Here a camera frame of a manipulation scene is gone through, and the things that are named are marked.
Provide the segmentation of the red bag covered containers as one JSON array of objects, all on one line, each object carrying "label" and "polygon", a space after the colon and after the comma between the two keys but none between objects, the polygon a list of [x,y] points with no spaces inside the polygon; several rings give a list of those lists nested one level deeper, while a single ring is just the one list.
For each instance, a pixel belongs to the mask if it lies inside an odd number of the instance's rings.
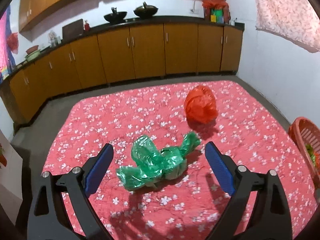
[{"label": "red bag covered containers", "polygon": [[205,20],[213,23],[229,24],[231,15],[229,4],[226,1],[203,0],[202,7]]}]

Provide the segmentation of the stacked bowls on counter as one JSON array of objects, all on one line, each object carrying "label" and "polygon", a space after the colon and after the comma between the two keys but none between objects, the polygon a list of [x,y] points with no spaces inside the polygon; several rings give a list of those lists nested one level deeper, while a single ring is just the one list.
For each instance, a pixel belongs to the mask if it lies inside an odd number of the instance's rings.
[{"label": "stacked bowls on counter", "polygon": [[30,47],[29,49],[27,49],[26,53],[27,53],[27,55],[25,56],[25,60],[27,62],[30,62],[30,61],[34,60],[35,58],[37,58],[40,55],[41,51],[39,50],[39,46],[36,45],[36,46]]}]

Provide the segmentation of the glass jar on counter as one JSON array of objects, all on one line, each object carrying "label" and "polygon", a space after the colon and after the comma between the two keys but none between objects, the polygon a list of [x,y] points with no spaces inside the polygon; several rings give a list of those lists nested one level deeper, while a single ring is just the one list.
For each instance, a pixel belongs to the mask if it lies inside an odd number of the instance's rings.
[{"label": "glass jar on counter", "polygon": [[61,37],[56,34],[53,30],[48,34],[50,47],[54,48],[62,43]]}]

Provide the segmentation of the dark cutting board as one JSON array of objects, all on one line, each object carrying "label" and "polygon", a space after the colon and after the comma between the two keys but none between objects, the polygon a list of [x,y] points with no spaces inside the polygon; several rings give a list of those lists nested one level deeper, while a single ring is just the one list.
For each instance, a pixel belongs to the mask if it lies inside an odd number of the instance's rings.
[{"label": "dark cutting board", "polygon": [[76,37],[83,35],[84,33],[84,20],[79,19],[62,28],[62,39],[63,41],[69,41]]}]

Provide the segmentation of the green plastic bag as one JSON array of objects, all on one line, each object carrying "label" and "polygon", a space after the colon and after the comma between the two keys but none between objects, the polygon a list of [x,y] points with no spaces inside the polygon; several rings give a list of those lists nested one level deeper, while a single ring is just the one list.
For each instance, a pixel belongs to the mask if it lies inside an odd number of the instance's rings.
[{"label": "green plastic bag", "polygon": [[156,187],[162,180],[174,180],[187,169],[187,156],[191,154],[200,139],[194,132],[187,133],[180,146],[169,146],[157,150],[150,137],[143,135],[131,148],[131,158],[136,166],[122,166],[116,174],[127,191],[143,187]]}]

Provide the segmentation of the pink blue window curtain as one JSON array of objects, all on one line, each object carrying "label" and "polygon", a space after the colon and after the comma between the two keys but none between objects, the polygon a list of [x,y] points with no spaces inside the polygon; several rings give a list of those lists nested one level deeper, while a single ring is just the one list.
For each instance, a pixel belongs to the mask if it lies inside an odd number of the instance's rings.
[{"label": "pink blue window curtain", "polygon": [[0,36],[0,77],[1,82],[6,79],[13,71],[15,65],[15,59],[12,55],[12,51],[7,43],[7,39],[12,34],[10,28],[10,5],[1,17],[1,36]]}]

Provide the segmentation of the black wok with lid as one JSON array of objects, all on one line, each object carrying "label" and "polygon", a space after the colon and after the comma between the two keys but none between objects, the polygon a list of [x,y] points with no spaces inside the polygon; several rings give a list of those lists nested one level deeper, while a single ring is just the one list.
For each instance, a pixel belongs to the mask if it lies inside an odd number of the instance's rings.
[{"label": "black wok with lid", "polygon": [[146,2],[143,2],[143,5],[137,7],[133,12],[139,18],[147,19],[152,18],[158,12],[158,8],[156,6],[148,5]]}]

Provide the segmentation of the white cabinet with flowers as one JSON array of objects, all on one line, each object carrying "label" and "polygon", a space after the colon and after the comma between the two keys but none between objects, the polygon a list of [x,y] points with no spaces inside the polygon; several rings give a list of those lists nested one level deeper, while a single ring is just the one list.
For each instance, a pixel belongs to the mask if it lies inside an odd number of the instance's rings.
[{"label": "white cabinet with flowers", "polygon": [[1,132],[1,206],[15,225],[23,201],[23,159]]}]

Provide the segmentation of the small orange plastic bag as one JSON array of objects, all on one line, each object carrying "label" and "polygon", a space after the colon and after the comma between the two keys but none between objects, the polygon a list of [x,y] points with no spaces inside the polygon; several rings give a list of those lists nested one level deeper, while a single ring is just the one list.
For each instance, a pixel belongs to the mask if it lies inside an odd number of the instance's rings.
[{"label": "small orange plastic bag", "polygon": [[193,88],[184,101],[184,111],[188,120],[208,124],[218,116],[216,98],[207,86]]}]

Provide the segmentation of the red bag hanging on wall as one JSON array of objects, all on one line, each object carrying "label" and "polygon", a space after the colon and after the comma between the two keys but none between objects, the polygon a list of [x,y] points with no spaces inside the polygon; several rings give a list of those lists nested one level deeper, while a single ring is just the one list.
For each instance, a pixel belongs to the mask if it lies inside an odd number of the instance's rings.
[{"label": "red bag hanging on wall", "polygon": [[7,45],[13,54],[18,54],[18,32],[11,33],[7,38]]}]

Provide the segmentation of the wall power socket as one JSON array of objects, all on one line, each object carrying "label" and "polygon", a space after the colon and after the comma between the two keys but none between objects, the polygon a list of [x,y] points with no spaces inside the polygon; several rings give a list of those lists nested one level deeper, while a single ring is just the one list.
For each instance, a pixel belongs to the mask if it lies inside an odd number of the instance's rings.
[{"label": "wall power socket", "polygon": [[198,15],[199,14],[199,10],[198,9],[190,9],[190,13],[194,14],[194,15]]}]

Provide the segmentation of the lower wooden kitchen cabinets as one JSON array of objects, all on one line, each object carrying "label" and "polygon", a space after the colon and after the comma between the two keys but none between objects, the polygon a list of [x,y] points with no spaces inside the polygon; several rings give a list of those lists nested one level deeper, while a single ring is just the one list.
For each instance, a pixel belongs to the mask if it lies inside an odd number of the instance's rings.
[{"label": "lower wooden kitchen cabinets", "polygon": [[58,96],[152,77],[236,73],[244,30],[186,16],[103,24],[22,65],[1,83],[1,99],[19,129]]}]

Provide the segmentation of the yellow-green plastic bag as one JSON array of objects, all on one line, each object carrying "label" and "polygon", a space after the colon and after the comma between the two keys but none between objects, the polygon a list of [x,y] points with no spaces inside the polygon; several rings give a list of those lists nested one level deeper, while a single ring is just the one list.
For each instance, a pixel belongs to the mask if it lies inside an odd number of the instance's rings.
[{"label": "yellow-green plastic bag", "polygon": [[316,167],[316,156],[315,156],[315,152],[314,152],[313,147],[310,144],[306,144],[305,148],[309,154],[309,157],[310,157],[314,167]]}]

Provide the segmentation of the red bottle on counter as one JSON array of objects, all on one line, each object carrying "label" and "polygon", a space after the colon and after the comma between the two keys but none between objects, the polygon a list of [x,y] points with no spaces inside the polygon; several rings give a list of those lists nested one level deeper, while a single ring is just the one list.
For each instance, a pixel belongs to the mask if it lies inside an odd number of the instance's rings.
[{"label": "red bottle on counter", "polygon": [[85,31],[89,31],[89,30],[90,30],[90,25],[89,25],[89,23],[87,22],[87,20],[85,20],[84,30],[85,30]]}]

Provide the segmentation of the red plastic basket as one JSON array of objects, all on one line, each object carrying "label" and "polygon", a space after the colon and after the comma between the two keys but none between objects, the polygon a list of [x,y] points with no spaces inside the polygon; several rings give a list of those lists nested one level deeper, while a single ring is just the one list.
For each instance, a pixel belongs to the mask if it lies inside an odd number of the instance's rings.
[{"label": "red plastic basket", "polygon": [[288,134],[304,157],[315,188],[319,188],[319,128],[309,119],[298,117]]}]

